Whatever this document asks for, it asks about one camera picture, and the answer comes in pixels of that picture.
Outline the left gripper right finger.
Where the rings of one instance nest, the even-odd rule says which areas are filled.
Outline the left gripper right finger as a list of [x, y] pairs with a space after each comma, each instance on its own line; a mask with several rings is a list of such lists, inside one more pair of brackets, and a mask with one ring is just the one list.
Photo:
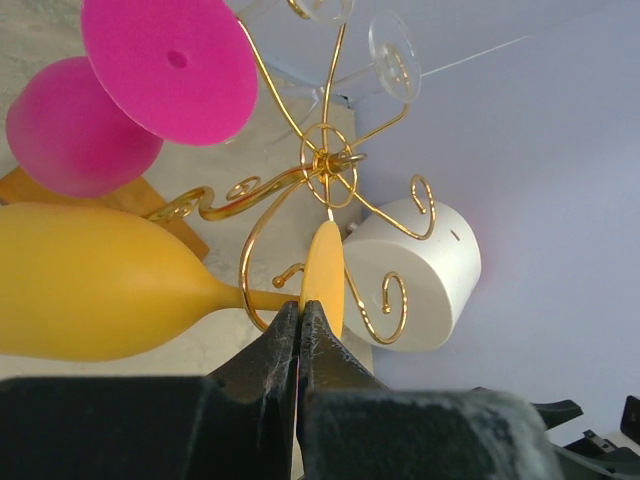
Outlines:
[[398, 391], [331, 332], [301, 317], [297, 436], [308, 479], [560, 479], [544, 423], [503, 392]]

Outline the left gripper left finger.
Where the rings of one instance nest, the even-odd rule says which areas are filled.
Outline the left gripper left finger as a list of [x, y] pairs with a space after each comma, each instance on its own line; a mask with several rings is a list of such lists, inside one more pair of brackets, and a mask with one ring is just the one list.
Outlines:
[[5, 479], [287, 479], [299, 311], [205, 376], [1, 384]]

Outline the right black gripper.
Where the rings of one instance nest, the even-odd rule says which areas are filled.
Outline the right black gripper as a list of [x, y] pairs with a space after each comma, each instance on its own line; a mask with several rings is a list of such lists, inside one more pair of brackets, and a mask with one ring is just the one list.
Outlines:
[[[534, 403], [534, 408], [550, 430], [583, 415], [572, 400]], [[565, 446], [554, 446], [565, 479], [639, 480], [639, 454], [629, 446], [618, 446], [611, 440], [586, 430], [582, 437]]]

